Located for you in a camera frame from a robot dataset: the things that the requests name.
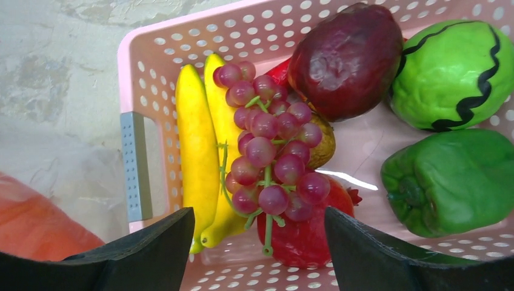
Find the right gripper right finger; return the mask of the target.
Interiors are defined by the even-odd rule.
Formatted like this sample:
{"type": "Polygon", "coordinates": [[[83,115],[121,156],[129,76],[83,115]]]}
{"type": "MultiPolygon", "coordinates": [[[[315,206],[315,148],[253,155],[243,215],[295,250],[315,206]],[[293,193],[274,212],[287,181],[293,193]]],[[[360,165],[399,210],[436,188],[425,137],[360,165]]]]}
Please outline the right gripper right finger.
{"type": "Polygon", "coordinates": [[[513,257],[475,261],[429,251],[328,207],[327,242],[340,290],[513,290],[513,257]]]}

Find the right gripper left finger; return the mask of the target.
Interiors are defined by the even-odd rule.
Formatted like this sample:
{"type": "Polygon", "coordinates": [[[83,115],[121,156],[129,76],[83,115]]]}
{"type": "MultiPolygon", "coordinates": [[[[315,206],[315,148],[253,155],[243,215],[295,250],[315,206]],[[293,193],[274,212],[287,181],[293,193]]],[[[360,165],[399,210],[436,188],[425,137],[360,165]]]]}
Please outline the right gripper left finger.
{"type": "Polygon", "coordinates": [[[194,226],[193,209],[186,207],[62,261],[1,253],[1,290],[179,290],[194,226]]]}

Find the orange toy carrot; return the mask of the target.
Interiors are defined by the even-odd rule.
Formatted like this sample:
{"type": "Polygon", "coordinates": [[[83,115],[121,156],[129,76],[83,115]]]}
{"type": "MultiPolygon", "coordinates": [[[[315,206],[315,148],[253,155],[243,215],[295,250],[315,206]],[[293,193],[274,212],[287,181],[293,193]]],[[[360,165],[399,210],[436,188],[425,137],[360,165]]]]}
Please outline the orange toy carrot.
{"type": "Polygon", "coordinates": [[[104,242],[48,198],[1,173],[1,251],[37,261],[60,261],[104,242]]]}

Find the clear zip top bag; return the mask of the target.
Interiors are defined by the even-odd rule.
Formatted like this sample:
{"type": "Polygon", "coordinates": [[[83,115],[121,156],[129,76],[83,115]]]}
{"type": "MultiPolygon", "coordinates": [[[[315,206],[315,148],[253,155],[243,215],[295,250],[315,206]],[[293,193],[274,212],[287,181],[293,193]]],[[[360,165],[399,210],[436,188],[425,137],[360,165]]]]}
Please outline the clear zip top bag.
{"type": "Polygon", "coordinates": [[[109,243],[128,234],[121,153],[1,118],[1,173],[109,243]]]}

